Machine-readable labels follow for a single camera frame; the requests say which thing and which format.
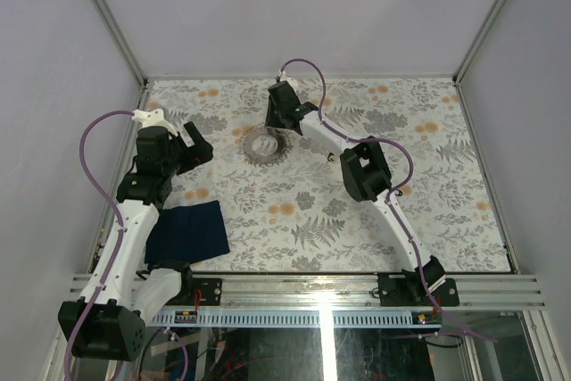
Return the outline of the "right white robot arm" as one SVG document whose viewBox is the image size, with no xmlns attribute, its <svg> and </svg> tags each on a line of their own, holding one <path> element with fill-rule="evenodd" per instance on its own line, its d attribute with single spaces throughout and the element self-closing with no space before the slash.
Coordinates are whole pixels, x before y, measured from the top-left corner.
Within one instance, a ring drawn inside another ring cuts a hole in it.
<svg viewBox="0 0 571 381">
<path fill-rule="evenodd" d="M 418 241 L 397 201 L 397 192 L 408 184 L 414 172 L 410 153 L 390 139 L 350 137 L 344 129 L 327 121 L 318 106 L 303 104 L 286 80 L 269 87 L 266 125 L 294 131 L 321 144 L 338 158 L 347 194 L 366 205 L 397 244 L 405 296 L 416 304 L 437 303 L 436 296 L 447 275 L 438 259 Z M 399 150 L 407 160 L 408 175 L 399 185 L 392 182 L 382 144 Z"/>
</svg>

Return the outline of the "silver keyring holder with rings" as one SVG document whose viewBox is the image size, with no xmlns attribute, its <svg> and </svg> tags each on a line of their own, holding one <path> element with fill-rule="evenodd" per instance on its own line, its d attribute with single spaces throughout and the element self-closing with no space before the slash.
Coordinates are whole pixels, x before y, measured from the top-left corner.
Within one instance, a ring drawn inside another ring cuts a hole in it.
<svg viewBox="0 0 571 381">
<path fill-rule="evenodd" d="M 291 151 L 288 137 L 275 128 L 253 129 L 243 141 L 245 159 L 254 166 L 278 165 Z"/>
</svg>

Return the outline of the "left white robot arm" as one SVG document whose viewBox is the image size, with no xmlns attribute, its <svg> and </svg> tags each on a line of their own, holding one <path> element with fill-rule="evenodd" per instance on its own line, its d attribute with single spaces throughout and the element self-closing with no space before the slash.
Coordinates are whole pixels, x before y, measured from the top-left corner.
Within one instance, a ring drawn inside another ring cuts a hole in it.
<svg viewBox="0 0 571 381">
<path fill-rule="evenodd" d="M 169 300 L 186 304 L 195 283 L 188 263 L 160 262 L 139 289 L 139 260 L 172 190 L 173 177 L 211 161 L 213 148 L 193 122 L 184 126 L 192 145 L 166 125 L 137 132 L 134 169 L 117 190 L 115 226 L 99 263 L 75 301 L 64 302 L 58 321 L 67 340 L 65 358 L 133 361 L 143 348 L 147 323 Z"/>
</svg>

